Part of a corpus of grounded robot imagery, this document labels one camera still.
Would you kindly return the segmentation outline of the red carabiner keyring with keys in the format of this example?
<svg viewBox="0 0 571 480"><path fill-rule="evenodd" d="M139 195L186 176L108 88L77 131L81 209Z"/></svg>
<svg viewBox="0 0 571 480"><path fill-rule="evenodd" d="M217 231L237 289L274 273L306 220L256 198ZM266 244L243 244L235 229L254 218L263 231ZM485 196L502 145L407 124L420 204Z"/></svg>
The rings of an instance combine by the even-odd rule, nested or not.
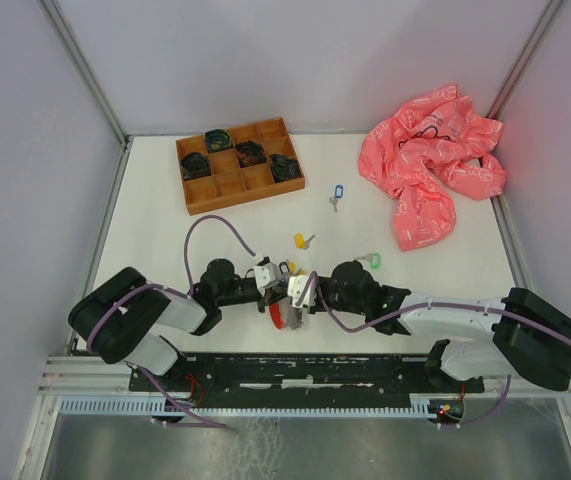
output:
<svg viewBox="0 0 571 480"><path fill-rule="evenodd" d="M305 276L307 271L299 268L290 260L279 264L279 272L282 280L288 280L290 276ZM292 305L292 300L283 297L269 306L269 314L273 325L278 330L296 330L303 326L303 311Z"/></svg>

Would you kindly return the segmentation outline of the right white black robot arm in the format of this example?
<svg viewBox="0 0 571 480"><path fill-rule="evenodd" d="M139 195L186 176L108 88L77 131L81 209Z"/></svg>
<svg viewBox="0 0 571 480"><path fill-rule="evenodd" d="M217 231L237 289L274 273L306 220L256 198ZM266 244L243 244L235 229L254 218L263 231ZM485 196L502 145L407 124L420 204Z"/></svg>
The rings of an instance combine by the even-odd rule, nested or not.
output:
<svg viewBox="0 0 571 480"><path fill-rule="evenodd" d="M358 261L288 282L295 308L363 316L364 329L436 338L424 379L446 391L477 377L519 376L551 391L571 380L571 318L532 291L476 301L433 297L378 283Z"/></svg>

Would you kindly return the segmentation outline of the key with yellow tag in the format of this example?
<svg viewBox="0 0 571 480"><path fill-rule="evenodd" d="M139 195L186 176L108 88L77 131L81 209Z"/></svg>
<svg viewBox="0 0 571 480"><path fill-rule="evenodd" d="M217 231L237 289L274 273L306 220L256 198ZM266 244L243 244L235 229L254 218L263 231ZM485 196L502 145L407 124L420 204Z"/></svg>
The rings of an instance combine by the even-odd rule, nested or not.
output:
<svg viewBox="0 0 571 480"><path fill-rule="evenodd" d="M315 239L315 235L306 238L302 233L296 233L293 237L294 245L299 250L307 250L311 246L311 242Z"/></svg>

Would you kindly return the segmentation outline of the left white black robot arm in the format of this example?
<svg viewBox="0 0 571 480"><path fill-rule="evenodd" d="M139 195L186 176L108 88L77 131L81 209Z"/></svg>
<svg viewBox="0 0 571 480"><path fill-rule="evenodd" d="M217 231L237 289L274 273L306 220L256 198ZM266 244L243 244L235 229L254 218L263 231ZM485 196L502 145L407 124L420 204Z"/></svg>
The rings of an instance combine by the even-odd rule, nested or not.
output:
<svg viewBox="0 0 571 480"><path fill-rule="evenodd" d="M174 390L184 383L186 366L152 328L162 325L203 336L222 320L223 307L254 303L264 312L285 297L289 273L287 263L265 257L240 276L231 261L215 259L191 292L183 293L125 267L77 303L68 324L105 363L141 366L163 389Z"/></svg>

